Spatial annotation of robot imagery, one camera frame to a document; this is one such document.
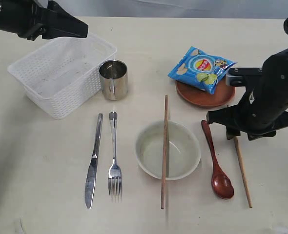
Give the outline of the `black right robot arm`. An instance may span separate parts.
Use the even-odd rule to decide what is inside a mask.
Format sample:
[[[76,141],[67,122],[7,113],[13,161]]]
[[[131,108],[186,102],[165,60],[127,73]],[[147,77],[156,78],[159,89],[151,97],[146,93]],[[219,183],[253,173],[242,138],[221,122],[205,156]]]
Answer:
[[[270,56],[261,68],[231,68],[226,79],[246,91],[238,104],[208,111],[208,124],[226,126],[228,139],[245,132],[249,140],[273,137],[288,127],[288,49]]]

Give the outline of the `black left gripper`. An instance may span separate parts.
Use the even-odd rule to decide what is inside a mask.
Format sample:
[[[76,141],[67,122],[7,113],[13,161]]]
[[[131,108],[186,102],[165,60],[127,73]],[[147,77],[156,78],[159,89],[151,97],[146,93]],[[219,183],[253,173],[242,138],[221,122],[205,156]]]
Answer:
[[[21,2],[21,28],[17,33],[20,38],[34,41],[60,37],[86,38],[88,25],[67,13],[57,2],[49,0],[47,7],[37,0]]]

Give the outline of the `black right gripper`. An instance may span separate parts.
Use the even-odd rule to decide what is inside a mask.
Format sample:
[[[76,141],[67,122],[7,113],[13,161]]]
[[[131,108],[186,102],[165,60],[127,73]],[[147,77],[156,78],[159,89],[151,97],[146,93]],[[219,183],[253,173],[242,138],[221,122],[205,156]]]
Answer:
[[[238,104],[208,111],[206,121],[226,126],[227,140],[241,132],[249,140],[274,137],[288,127],[288,49],[270,56],[261,68],[231,68],[226,79],[246,91]]]

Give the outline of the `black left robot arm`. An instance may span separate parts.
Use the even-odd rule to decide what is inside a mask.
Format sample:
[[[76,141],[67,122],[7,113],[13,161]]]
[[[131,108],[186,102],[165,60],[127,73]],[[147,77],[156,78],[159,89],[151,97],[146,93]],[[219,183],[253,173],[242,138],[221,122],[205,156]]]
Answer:
[[[88,25],[56,1],[43,7],[37,0],[0,0],[0,30],[34,41],[60,37],[86,38]]]

